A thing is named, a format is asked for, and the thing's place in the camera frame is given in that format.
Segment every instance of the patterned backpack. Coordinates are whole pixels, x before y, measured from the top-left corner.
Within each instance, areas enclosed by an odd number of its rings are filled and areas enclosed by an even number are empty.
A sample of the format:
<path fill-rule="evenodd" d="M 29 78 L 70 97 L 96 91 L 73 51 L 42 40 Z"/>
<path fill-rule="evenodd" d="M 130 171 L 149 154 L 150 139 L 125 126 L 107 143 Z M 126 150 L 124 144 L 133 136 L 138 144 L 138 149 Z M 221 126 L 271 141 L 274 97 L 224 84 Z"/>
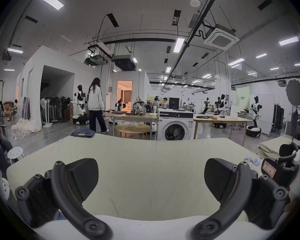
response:
<path fill-rule="evenodd" d="M 136 101 L 132 106 L 132 113 L 134 115 L 145 115 L 146 114 L 146 103 L 137 97 Z"/>

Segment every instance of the white hoodie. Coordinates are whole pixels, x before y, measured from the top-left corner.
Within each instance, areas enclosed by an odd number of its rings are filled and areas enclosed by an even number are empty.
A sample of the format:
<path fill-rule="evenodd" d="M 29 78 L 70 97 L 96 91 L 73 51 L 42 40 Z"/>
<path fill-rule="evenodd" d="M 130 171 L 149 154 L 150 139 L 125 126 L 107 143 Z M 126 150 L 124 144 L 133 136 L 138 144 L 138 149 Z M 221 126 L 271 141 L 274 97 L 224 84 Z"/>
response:
<path fill-rule="evenodd" d="M 104 110 L 105 106 L 102 101 L 101 88 L 96 85 L 93 93 L 93 87 L 90 87 L 88 109 L 89 110 Z"/>

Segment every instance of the workbench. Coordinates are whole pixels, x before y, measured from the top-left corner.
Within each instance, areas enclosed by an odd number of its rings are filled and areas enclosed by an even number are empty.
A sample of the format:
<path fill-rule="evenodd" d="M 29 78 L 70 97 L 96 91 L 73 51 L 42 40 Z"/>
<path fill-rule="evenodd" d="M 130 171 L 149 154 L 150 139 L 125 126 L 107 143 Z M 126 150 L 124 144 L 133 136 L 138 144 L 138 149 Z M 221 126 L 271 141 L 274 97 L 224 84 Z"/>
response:
<path fill-rule="evenodd" d="M 158 114 L 155 113 L 146 113 L 144 115 L 134 115 L 134 114 L 116 114 L 116 113 L 105 113 L 105 117 L 111 117 L 112 119 L 112 128 L 113 128 L 113 136 L 115 135 L 115 127 L 116 127 L 116 120 L 121 120 L 121 121 L 128 121 L 128 122 L 149 122 L 151 124 L 151 129 L 152 129 L 152 123 L 156 123 L 157 125 L 157 130 L 155 132 L 155 139 L 158 137 L 158 124 L 159 124 L 159 119 L 158 119 Z"/>
<path fill-rule="evenodd" d="M 195 128 L 194 128 L 194 135 L 193 135 L 193 139 L 196 139 L 197 136 L 197 131 L 198 131 L 198 124 L 199 123 L 223 123 L 223 124 L 231 124 L 231 132 L 230 132 L 230 136 L 229 139 L 231 138 L 231 134 L 232 134 L 232 130 L 233 130 L 233 124 L 235 123 L 243 123 L 244 124 L 244 136 L 243 136 L 243 142 L 242 142 L 242 146 L 244 146 L 244 141 L 246 139 L 246 131 L 247 131 L 247 123 L 251 122 L 251 120 L 249 119 L 245 119 L 245 118 L 232 118 L 229 115 L 224 116 L 224 118 L 219 117 L 219 116 L 214 116 L 214 118 L 217 119 L 212 119 L 212 118 L 193 118 L 193 121 L 195 122 Z"/>
<path fill-rule="evenodd" d="M 8 167 L 10 187 L 14 193 L 35 174 L 51 170 L 58 160 L 69 164 L 82 158 L 94 158 L 99 169 L 98 184 L 83 202 L 89 213 L 161 221 L 210 216 L 219 209 L 204 181 L 209 158 L 237 165 L 257 156 L 228 138 L 155 141 L 103 134 L 67 136 Z M 262 175 L 261 165 L 249 165 Z"/>

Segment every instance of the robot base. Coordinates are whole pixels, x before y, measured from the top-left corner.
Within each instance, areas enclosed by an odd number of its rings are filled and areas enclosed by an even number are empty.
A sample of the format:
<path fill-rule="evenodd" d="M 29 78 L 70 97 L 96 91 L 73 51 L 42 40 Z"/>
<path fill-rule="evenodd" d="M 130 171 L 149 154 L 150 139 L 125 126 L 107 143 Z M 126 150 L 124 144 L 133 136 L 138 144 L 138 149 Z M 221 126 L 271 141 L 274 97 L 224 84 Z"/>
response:
<path fill-rule="evenodd" d="M 261 135 L 261 128 L 259 128 L 259 127 L 254 127 L 254 128 L 252 128 L 253 126 L 248 126 L 247 127 L 247 132 L 246 132 L 246 134 L 248 135 L 248 136 L 250 136 L 250 137 L 253 137 L 253 138 L 255 138 L 255 137 L 260 137 L 260 135 Z"/>
<path fill-rule="evenodd" d="M 87 115 L 74 115 L 72 117 L 72 122 L 74 125 L 86 125 L 89 123 L 89 117 Z"/>
<path fill-rule="evenodd" d="M 226 128 L 227 124 L 226 123 L 211 123 L 211 125 L 215 128 Z"/>

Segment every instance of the curtain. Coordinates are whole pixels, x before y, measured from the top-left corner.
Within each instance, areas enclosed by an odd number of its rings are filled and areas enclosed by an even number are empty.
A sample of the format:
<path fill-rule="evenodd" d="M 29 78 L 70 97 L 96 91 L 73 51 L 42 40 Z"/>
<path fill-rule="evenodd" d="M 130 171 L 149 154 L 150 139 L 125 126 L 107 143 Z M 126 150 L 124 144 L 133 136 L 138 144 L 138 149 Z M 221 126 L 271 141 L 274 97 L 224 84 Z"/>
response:
<path fill-rule="evenodd" d="M 123 93 L 123 103 L 127 104 L 128 102 L 131 101 L 131 90 L 125 90 Z"/>

